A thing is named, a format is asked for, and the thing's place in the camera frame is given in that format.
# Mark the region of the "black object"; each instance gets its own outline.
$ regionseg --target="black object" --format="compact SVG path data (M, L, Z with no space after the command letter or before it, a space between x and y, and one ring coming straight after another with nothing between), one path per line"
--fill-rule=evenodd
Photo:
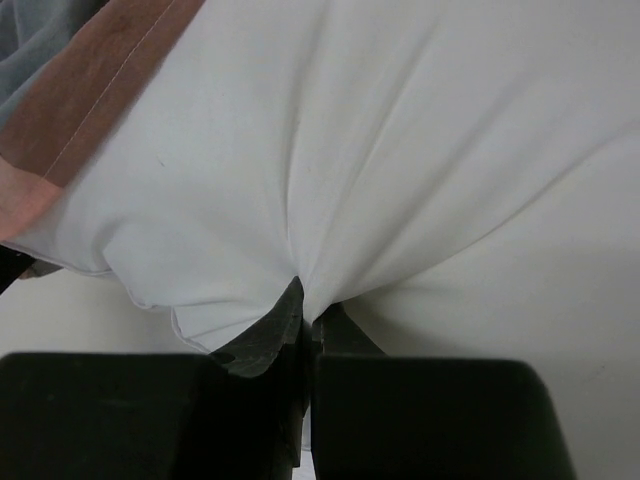
M34 259L0 245L0 294L33 265Z
M0 363L0 477L283 480L311 391L318 480L573 479L543 384L506 361L389 358L294 279L210 356Z

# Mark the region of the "white fabric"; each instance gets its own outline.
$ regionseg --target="white fabric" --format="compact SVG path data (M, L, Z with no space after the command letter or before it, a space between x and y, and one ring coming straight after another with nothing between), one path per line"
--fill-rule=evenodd
M389 351L529 361L581 478L638 478L638 25L635 0L209 1L15 243L204 349L299 275L307 320L353 298Z

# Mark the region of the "gray fabric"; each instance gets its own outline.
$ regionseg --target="gray fabric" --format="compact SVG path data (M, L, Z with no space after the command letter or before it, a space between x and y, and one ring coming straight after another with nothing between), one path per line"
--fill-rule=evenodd
M0 128L42 67L108 0L0 0Z

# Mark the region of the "dark fabric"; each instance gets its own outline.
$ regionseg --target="dark fabric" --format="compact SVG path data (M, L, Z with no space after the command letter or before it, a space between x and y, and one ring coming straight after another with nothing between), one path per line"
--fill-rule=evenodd
M0 129L42 67L107 1L0 2Z

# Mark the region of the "stitching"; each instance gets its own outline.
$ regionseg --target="stitching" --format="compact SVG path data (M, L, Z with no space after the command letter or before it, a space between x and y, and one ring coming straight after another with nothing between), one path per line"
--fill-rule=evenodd
M93 113L93 111L96 109L96 107L98 106L98 104L100 103L100 100L102 100L102 98L105 96L105 94L107 93L107 91L109 90L109 88L111 87L111 85L113 84L113 82L115 82L116 78L118 78L118 75L120 75L120 73L122 73L122 70L124 69L125 65L127 64L127 62L131 59L131 57L133 56L133 54L138 50L138 48L140 47L140 45L142 44L142 42L145 41L145 39L149 36L149 34L153 31L153 29L158 25L158 23L160 22L160 20L162 20L162 18L166 15L166 13L169 11L169 9L173 6L173 4L176 3L176 0L171 0L171 3L169 3L169 5L167 5L167 7L163 10L163 12L160 14L160 16L156 19L156 21L153 23L153 25L151 25L151 28L149 28L149 30L147 30L147 33L145 33L143 35L143 37L138 41L138 43L136 43L136 45L131 49L131 51L129 52L129 54L127 55L127 57L124 59L124 61L122 62L122 65L120 65L120 68L118 68L118 70L116 71L116 73L113 75L113 77L111 78L111 80L109 81L109 83L107 84L106 87L104 87L104 90L102 91L102 93L100 94L100 96L96 99L96 101L94 102L94 104L92 105L91 109L89 109L89 111L87 112L87 114L84 116L84 118L82 119L82 121L80 122L80 124L78 125L78 128L76 128L75 132L73 132L73 135L71 136L71 138L69 138L69 141L65 144L64 147L62 147L62 150L60 150L60 153L58 154L58 156L56 157L56 159L53 161L53 163L51 164L51 166L49 167L49 169L45 172L45 174L42 176L43 179L46 179L47 176L49 175L49 173L51 173L51 170L54 169L54 167L56 166L56 164L58 163L58 161L60 160L60 158L62 157L62 155L64 154L64 152L67 150L67 147L69 147L69 145L71 144L71 142L73 142L73 140L76 138L76 136L78 135L78 133L80 132L80 130L82 129L83 125L86 123L86 121L88 120L88 118L91 116L91 114Z

